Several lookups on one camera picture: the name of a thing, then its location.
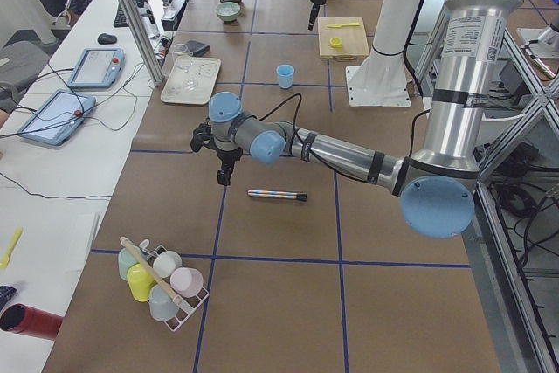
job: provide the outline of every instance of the green bowl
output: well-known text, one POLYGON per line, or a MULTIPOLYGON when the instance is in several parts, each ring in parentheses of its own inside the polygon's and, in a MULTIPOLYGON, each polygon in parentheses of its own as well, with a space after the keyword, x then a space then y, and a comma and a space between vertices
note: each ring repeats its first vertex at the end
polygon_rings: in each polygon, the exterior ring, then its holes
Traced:
POLYGON ((216 15, 224 22, 232 22, 241 13, 241 7, 234 2, 223 2, 216 6, 216 15))

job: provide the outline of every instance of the glass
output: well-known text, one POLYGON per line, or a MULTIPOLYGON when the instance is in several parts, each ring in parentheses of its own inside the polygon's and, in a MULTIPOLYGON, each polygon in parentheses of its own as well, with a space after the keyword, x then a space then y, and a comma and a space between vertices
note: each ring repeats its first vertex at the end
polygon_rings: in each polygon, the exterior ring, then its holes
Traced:
POLYGON ((194 65, 194 52, 189 49, 186 44, 174 45, 171 53, 173 54, 173 62, 175 66, 183 70, 186 74, 186 80, 183 82, 183 88, 192 90, 197 87, 197 82, 190 76, 190 68, 194 65))

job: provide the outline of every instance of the black mouse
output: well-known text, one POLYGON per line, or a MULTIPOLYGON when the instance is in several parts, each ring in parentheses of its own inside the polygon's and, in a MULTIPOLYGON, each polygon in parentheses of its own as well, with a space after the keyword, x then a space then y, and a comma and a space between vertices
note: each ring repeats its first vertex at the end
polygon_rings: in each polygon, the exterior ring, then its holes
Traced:
POLYGON ((114 44, 116 43, 116 36, 103 32, 97 37, 99 44, 114 44))

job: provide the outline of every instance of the red cylinder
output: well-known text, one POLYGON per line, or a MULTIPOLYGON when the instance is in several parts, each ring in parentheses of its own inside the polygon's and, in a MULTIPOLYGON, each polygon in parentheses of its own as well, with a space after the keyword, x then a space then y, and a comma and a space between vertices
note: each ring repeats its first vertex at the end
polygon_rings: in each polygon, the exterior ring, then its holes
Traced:
POLYGON ((62 316, 34 307, 17 304, 8 307, 0 317, 0 329, 53 340, 62 324, 62 316))

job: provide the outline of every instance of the tablet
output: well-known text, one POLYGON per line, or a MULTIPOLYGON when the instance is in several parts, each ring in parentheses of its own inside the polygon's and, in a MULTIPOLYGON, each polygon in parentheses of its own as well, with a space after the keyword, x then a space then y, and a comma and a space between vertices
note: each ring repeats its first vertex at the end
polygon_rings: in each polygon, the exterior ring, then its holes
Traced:
POLYGON ((95 97, 59 89, 17 131, 23 138, 58 146, 70 137, 93 107, 95 97))
POLYGON ((105 89, 122 70, 124 51, 121 48, 86 48, 74 67, 68 87, 71 89, 105 89))

